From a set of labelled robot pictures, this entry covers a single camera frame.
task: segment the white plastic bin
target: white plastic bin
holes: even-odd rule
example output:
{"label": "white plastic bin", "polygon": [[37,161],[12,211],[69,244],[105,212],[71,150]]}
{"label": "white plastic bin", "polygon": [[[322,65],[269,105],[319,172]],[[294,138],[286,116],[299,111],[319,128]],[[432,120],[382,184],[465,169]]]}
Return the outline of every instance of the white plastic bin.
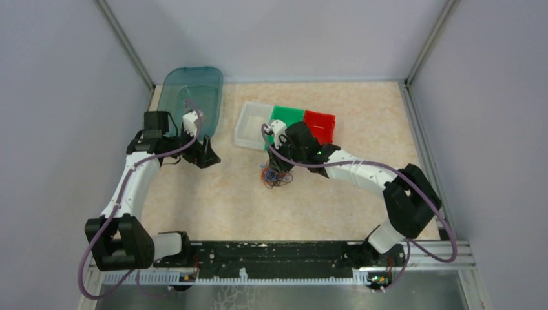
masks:
{"label": "white plastic bin", "polygon": [[264,150],[264,140],[260,134],[262,124],[270,121],[273,105],[247,101],[244,103],[234,135],[234,144],[239,147]]}

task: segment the marble floor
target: marble floor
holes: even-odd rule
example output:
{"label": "marble floor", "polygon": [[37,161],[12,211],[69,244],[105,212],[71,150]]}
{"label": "marble floor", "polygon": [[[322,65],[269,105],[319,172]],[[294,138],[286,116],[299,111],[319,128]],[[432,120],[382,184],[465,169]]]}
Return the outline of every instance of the marble floor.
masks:
{"label": "marble floor", "polygon": [[[160,97],[157,87],[151,109]],[[200,170],[185,161],[162,166],[142,216],[149,234],[187,231],[191,240],[362,240],[387,215],[364,189],[295,168],[291,184],[260,181],[264,151],[234,145],[246,101],[336,115],[333,144],[393,167],[418,164],[397,83],[268,83],[224,85],[211,143],[222,162]],[[439,239],[434,220],[420,239]]]}

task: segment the cable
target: cable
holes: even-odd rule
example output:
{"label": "cable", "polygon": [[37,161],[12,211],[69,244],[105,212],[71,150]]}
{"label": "cable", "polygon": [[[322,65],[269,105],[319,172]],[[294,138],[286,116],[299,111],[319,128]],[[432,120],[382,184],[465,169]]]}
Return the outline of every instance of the cable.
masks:
{"label": "cable", "polygon": [[409,239],[404,240],[407,243],[407,258],[405,258],[405,262],[403,262],[403,266],[401,266],[401,270],[398,272],[397,276],[395,276],[394,281],[392,281],[391,284],[388,284],[387,287],[383,287],[381,289],[374,289],[372,290],[374,293],[386,293],[387,290],[394,287],[396,283],[398,283],[401,279],[401,276],[403,275],[403,271],[407,268],[407,265],[409,264],[409,258],[411,257],[411,243],[409,242]]}
{"label": "cable", "polygon": [[136,134],[135,134],[135,137],[133,139],[139,139],[141,137],[141,135],[143,134],[143,129],[139,130]]}
{"label": "cable", "polygon": [[181,158],[182,158],[182,156],[177,156],[177,161],[174,161],[174,162],[172,162],[172,163],[163,163],[163,165],[164,165],[164,166],[165,166],[165,165],[176,165],[176,164],[178,164],[178,163],[181,162]]}
{"label": "cable", "polygon": [[145,288],[141,285],[141,282],[140,282],[141,274],[140,273],[141,273],[141,271],[137,270],[137,275],[136,275],[135,280],[137,281],[137,286],[139,287],[139,289],[141,290],[141,292],[143,294],[147,295],[148,297],[156,298],[156,299],[162,299],[162,298],[165,298],[165,297],[169,296],[169,291],[165,294],[153,294],[153,293],[147,292],[145,290]]}
{"label": "cable", "polygon": [[[352,160],[346,160],[346,161],[338,161],[336,163],[320,163],[320,164],[305,164],[305,163],[297,163],[295,161],[292,161],[290,160],[289,158],[283,156],[282,154],[280,154],[269,142],[268,142],[268,139],[266,137],[266,133],[265,133],[265,130],[268,128],[268,126],[266,124],[262,124],[261,126],[261,134],[262,134],[262,138],[263,140],[265,141],[266,145],[268,146],[268,149],[274,153],[274,155],[278,156],[278,158],[280,158],[281,160],[285,161],[286,163],[290,163],[294,166],[299,166],[299,167],[304,167],[304,168],[325,168],[325,167],[333,167],[333,166],[341,166],[341,165],[356,165],[356,164],[360,164],[360,165],[371,165],[371,166],[376,166],[376,167],[381,167],[381,168],[384,168],[386,170],[389,170],[393,173],[395,173],[397,176],[399,176],[403,181],[405,181],[405,183],[407,183],[415,192],[418,193],[418,195],[426,202],[426,204],[428,205],[428,207],[430,207],[430,209],[432,210],[432,212],[436,215],[436,217],[438,218],[438,220],[441,222],[443,228],[445,229],[445,231],[447,232],[448,236],[449,236],[449,240],[451,242],[451,248],[452,248],[452,254],[451,254],[451,257],[450,258],[441,258],[439,256],[436,256],[434,254],[432,254],[431,252],[429,252],[428,250],[426,250],[422,245],[419,245],[415,240],[406,240],[406,242],[411,242],[413,243],[415,246],[417,246],[419,249],[421,249],[426,255],[428,255],[429,257],[439,261],[439,262],[442,262],[442,263],[450,263],[450,262],[453,262],[456,258],[457,258],[457,236],[455,234],[455,232],[451,229],[451,227],[449,226],[449,224],[447,223],[447,221],[445,221],[445,219],[443,218],[443,215],[441,214],[441,212],[436,208],[436,206],[434,205],[434,203],[428,198],[428,196],[426,196],[426,194],[413,182],[411,181],[409,178],[407,178],[407,176],[405,176],[402,172],[398,171],[397,169],[385,164],[385,163],[378,163],[376,161],[367,161],[367,160],[361,160],[361,161],[352,161]],[[398,276],[396,277],[396,279],[398,279],[400,277],[400,274],[402,272],[400,272],[398,274]]]}
{"label": "cable", "polygon": [[388,277],[392,276],[392,257],[388,257]]}
{"label": "cable", "polygon": [[196,277],[198,276],[198,272],[200,270],[200,260],[197,256],[193,256],[193,258],[196,260],[196,263],[194,264],[194,270],[192,272],[193,278],[196,280]]}
{"label": "cable", "polygon": [[269,161],[266,164],[261,165],[260,179],[267,189],[273,189],[274,187],[280,187],[289,184],[293,181],[293,174],[291,171],[280,173],[277,167],[272,169],[269,166]]}
{"label": "cable", "polygon": [[125,188],[127,186],[127,182],[129,181],[129,178],[131,177],[131,174],[140,166],[142,165],[143,163],[149,161],[149,160],[155,160],[155,159],[158,159],[158,158],[163,158],[163,157],[168,157],[168,156],[172,156],[172,155],[175,155],[175,154],[178,154],[182,151],[184,151],[185,149],[188,149],[194,142],[196,142],[196,140],[198,139],[198,136],[200,135],[200,132],[202,130],[202,117],[200,115],[200,111],[198,110],[198,108],[196,107],[196,105],[194,104],[194,102],[192,102],[190,99],[186,99],[184,101],[187,105],[190,105],[192,106],[193,110],[196,111],[196,115],[198,116],[198,124],[196,125],[197,127],[197,130],[196,130],[196,134],[194,135],[194,137],[185,145],[183,145],[182,147],[178,148],[178,149],[175,149],[175,150],[172,150],[172,151],[169,151],[169,152],[165,152],[165,153],[161,153],[161,154],[155,154],[155,155],[152,155],[152,156],[149,156],[149,157],[146,157],[140,161],[137,161],[132,169],[129,169],[126,173],[126,175],[124,176],[123,180],[122,180],[122,183],[120,185],[120,191],[118,191],[118,196],[116,197],[116,204],[114,205],[114,208],[112,208],[112,212],[111,214],[109,215],[109,217],[107,218],[107,220],[105,221],[105,223],[99,228],[99,230],[97,231],[97,233],[95,234],[95,236],[93,236],[92,240],[89,242],[87,248],[85,249],[84,251],[84,254],[82,256],[82,259],[80,260],[80,264],[78,265],[78,288],[80,289],[80,292],[82,293],[82,295],[85,297],[85,298],[88,298],[88,299],[91,299],[91,300],[98,300],[98,299],[101,299],[101,298],[104,298],[106,296],[109,296],[110,294],[112,294],[115,290],[117,290],[117,288],[119,288],[119,286],[122,284],[122,282],[129,276],[129,274],[133,271],[133,270],[130,270],[127,272],[127,274],[125,274],[122,279],[120,279],[120,281],[114,286],[113,289],[111,289],[109,292],[106,292],[102,295],[99,295],[99,296],[94,296],[94,295],[91,295],[86,289],[85,289],[85,286],[84,286],[84,279],[83,279],[83,272],[84,272],[84,268],[85,268],[85,263],[87,261],[87,257],[89,256],[89,254],[91,253],[91,249],[95,246],[95,243],[97,243],[97,241],[99,240],[99,237],[105,232],[105,229],[107,229],[107,227],[109,226],[109,224],[111,223],[112,219],[114,218],[114,215],[116,214],[116,212],[118,211],[118,209],[120,208],[120,203],[121,203],[121,200],[122,200],[122,197],[123,197],[123,193],[125,191]]}
{"label": "cable", "polygon": [[173,116],[171,116],[171,113],[168,112],[167,115],[169,115],[169,118],[171,118],[171,123],[173,123],[173,126],[175,127],[175,136],[178,137],[179,136],[179,127],[177,127],[177,124],[173,120]]}

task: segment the tangled wires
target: tangled wires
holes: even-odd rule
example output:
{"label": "tangled wires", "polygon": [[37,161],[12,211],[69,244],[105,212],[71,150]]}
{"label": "tangled wires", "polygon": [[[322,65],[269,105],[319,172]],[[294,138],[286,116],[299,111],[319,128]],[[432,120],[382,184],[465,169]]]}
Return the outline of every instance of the tangled wires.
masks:
{"label": "tangled wires", "polygon": [[272,189],[275,186],[282,186],[293,181],[293,174],[289,172],[278,172],[276,167],[270,167],[269,162],[260,166],[260,180],[267,189]]}

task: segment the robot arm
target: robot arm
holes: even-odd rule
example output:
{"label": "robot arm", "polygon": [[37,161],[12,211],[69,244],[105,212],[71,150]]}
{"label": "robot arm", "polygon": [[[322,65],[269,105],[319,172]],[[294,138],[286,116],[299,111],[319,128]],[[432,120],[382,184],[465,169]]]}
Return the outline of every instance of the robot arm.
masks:
{"label": "robot arm", "polygon": [[[139,132],[127,147],[125,169],[112,199],[101,216],[89,219],[85,226],[86,237],[88,242],[91,242],[105,223],[106,217],[117,207],[116,201],[125,176],[129,170],[134,170],[125,184],[113,220],[92,248],[99,270],[148,268],[159,258],[188,252],[190,243],[186,233],[169,232],[150,237],[140,223],[149,187],[160,170],[163,158],[145,161],[138,167],[135,165],[145,158],[179,149],[189,143],[197,133],[196,113],[191,111],[183,116],[184,131],[172,138],[165,135],[169,131],[168,116],[171,117],[168,112],[145,113],[145,129]],[[202,144],[196,140],[189,148],[172,155],[174,158],[179,156],[200,168],[220,162],[207,136],[203,138]],[[120,234],[120,238],[114,238],[116,233]]]}
{"label": "robot arm", "polygon": [[[385,200],[388,219],[364,242],[367,251],[376,252],[372,253],[373,256],[386,253],[406,238],[417,238],[434,216],[428,205],[398,175],[382,167],[362,164],[363,159],[348,154],[336,145],[320,145],[304,122],[287,127],[283,122],[274,120],[265,128],[265,133],[274,137],[273,146],[278,153],[297,163],[318,166],[350,161],[350,164],[308,170],[326,178],[348,181]],[[293,168],[292,164],[281,160],[270,150],[268,152],[271,169],[284,173]],[[441,207],[440,199],[419,167],[409,164],[399,171],[410,178],[437,209]]]}

